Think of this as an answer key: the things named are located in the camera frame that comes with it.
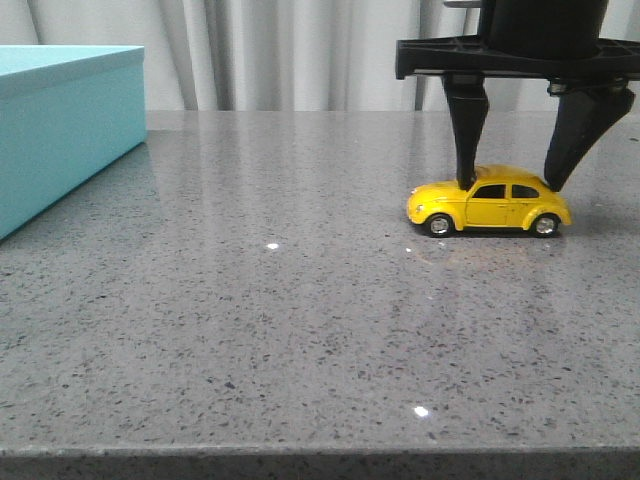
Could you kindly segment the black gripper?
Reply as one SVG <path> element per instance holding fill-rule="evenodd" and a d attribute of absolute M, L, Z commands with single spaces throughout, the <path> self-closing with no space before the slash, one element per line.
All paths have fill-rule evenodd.
<path fill-rule="evenodd" d="M 456 146 L 456 179 L 469 190 L 488 112 L 484 76 L 584 80 L 639 78 L 639 44 L 605 39 L 606 1 L 482 1 L 478 33 L 399 40 L 396 78 L 443 75 Z M 628 87 L 560 98 L 544 177 L 559 192 L 591 147 L 630 110 Z"/>

